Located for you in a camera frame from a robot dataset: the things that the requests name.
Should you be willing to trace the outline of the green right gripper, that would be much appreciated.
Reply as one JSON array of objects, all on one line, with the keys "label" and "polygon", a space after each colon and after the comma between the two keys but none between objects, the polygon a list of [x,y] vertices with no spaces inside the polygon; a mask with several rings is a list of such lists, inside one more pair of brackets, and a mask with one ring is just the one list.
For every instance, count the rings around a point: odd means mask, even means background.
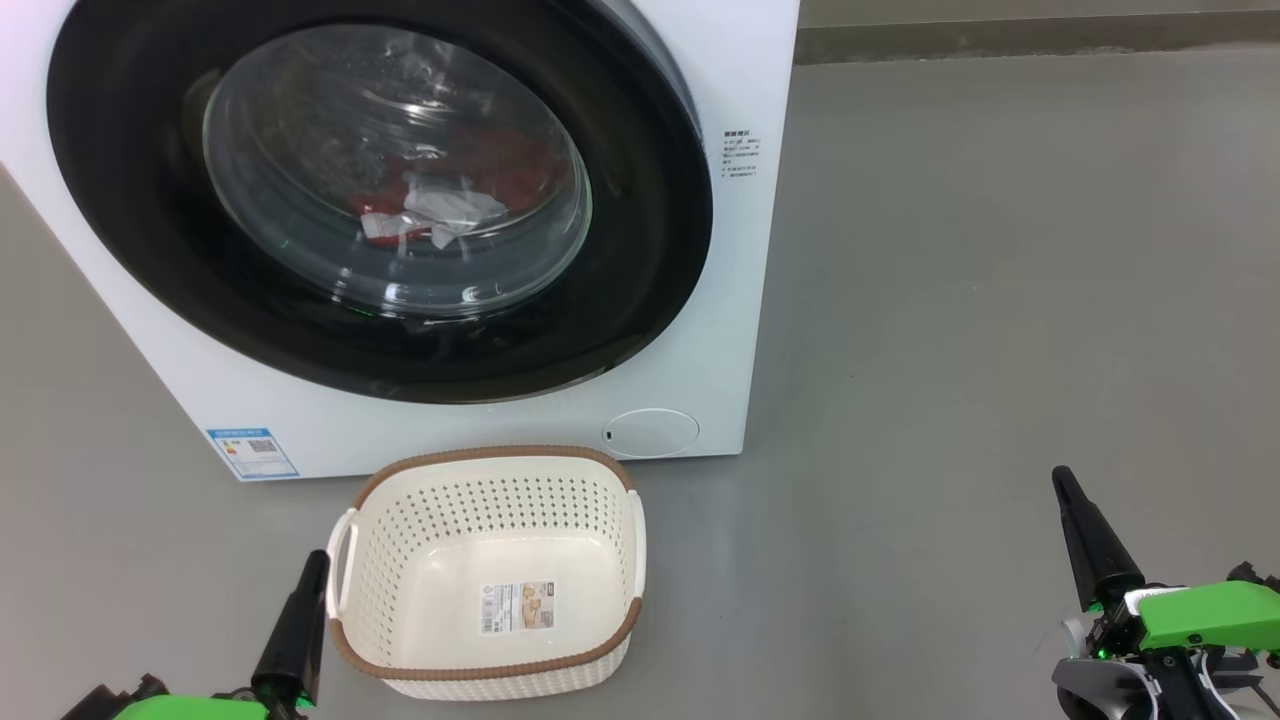
[{"label": "green right gripper", "polygon": [[1238,648],[1276,653],[1279,594],[1272,585],[1228,580],[1146,587],[1146,577],[1069,466],[1052,470],[1062,536],[1092,656],[1137,656],[1167,648]]}]

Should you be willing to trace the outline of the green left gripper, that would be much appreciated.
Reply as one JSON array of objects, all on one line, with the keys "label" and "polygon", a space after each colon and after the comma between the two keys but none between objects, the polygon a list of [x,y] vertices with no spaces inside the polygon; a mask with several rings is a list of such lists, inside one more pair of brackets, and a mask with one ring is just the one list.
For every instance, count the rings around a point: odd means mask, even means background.
[{"label": "green left gripper", "polygon": [[125,706],[115,720],[264,720],[266,707],[312,707],[323,665],[330,557],[312,551],[251,676],[256,700],[156,694]]}]

